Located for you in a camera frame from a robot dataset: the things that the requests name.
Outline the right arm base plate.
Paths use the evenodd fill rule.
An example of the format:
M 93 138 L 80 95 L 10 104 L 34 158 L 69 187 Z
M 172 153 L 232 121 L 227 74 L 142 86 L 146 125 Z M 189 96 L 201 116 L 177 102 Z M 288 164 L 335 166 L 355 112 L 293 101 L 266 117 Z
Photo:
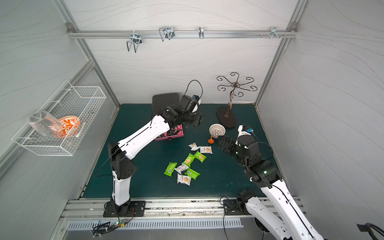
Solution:
M 222 205 L 224 207 L 224 214 L 227 216 L 246 215 L 246 213 L 240 209 L 236 200 L 224 199 L 222 200 Z

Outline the pink top drawer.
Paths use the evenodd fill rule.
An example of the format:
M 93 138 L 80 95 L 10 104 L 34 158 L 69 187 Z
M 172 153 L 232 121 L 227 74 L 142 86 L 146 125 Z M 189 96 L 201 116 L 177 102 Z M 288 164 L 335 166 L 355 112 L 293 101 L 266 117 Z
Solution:
M 174 129 L 167 131 L 166 133 L 161 134 L 157 138 L 156 141 L 168 140 L 171 141 L 175 138 L 181 138 L 184 136 L 183 125 L 178 125 Z

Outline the black pink drawer cabinet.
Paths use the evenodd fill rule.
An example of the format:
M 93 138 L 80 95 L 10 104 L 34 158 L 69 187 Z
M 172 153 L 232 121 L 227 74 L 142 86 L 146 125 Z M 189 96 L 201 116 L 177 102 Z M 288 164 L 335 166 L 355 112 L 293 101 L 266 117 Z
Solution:
M 180 95 L 178 93 L 155 95 L 152 97 L 152 114 L 155 115 L 159 110 L 166 106 L 178 104 L 179 101 Z

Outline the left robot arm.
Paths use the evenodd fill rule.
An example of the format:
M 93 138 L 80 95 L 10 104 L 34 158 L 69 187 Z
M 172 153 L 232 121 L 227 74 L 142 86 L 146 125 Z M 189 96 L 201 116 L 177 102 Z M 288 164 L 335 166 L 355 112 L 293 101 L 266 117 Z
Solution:
M 148 144 L 160 135 L 179 125 L 198 127 L 204 116 L 197 112 L 201 96 L 183 95 L 174 105 L 157 110 L 151 120 L 129 137 L 108 144 L 109 158 L 113 176 L 111 204 L 118 211 L 130 207 L 131 178 L 137 171 L 133 159 Z

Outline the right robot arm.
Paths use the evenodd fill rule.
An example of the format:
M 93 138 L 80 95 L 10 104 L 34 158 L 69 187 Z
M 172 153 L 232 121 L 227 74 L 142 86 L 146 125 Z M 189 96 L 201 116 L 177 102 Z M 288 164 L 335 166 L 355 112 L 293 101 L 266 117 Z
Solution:
M 238 210 L 252 215 L 260 230 L 271 233 L 277 240 L 322 240 L 323 236 L 292 197 L 280 171 L 263 159 L 260 145 L 248 125 L 239 126 L 236 139 L 218 137 L 218 148 L 235 158 L 249 181 L 264 193 L 278 213 L 274 214 L 249 190 L 238 194 Z

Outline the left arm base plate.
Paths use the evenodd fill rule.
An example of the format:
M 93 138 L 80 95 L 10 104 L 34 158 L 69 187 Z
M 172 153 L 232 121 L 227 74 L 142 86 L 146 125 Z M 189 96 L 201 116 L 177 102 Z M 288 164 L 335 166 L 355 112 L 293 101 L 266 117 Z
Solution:
M 114 201 L 109 201 L 104 206 L 104 218 L 143 217 L 146 201 L 128 201 L 117 206 Z

